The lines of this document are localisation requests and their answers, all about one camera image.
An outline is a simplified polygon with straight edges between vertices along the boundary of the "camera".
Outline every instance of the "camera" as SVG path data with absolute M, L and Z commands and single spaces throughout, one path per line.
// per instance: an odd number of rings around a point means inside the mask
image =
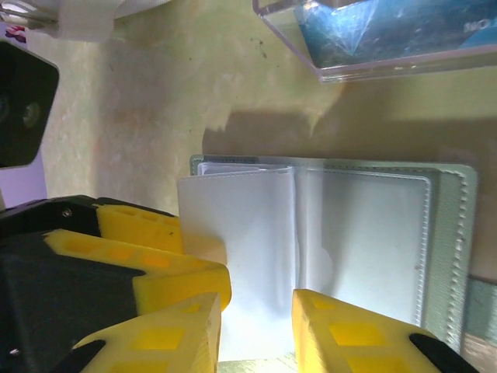
M 54 65 L 0 41 L 0 168 L 35 159 L 58 82 Z

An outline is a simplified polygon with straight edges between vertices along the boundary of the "table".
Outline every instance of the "table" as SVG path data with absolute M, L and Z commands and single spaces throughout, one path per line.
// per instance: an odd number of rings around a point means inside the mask
M 497 282 L 497 68 L 323 85 L 249 0 L 173 0 L 116 28 L 105 44 L 28 35 L 61 71 L 49 197 L 177 213 L 198 153 L 462 162 L 481 177 L 471 274 Z M 481 342 L 467 336 L 465 356 L 497 370 Z

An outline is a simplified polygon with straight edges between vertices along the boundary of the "purple wall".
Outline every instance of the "purple wall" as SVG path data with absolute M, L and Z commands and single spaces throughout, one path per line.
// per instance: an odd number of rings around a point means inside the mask
M 47 198 L 41 154 L 29 166 L 0 169 L 0 190 L 7 208 Z

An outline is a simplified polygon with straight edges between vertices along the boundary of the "yellow plastic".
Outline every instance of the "yellow plastic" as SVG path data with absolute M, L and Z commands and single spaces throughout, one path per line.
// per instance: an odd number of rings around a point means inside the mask
M 220 294 L 222 309 L 231 300 L 228 269 L 220 263 L 65 230 L 48 233 L 45 242 L 59 255 L 143 270 L 133 278 L 140 315 L 207 292 Z
M 439 373 L 409 340 L 417 326 L 295 290 L 292 308 L 300 373 Z
M 82 373 L 215 373 L 221 332 L 219 294 L 197 295 L 87 336 L 106 345 Z
M 125 205 L 98 206 L 100 233 L 104 239 L 133 243 L 183 254 L 179 218 Z

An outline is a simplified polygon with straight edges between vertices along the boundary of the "clear plastic box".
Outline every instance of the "clear plastic box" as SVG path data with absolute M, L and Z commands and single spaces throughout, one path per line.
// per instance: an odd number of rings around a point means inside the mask
M 497 64 L 496 0 L 252 0 L 322 82 Z

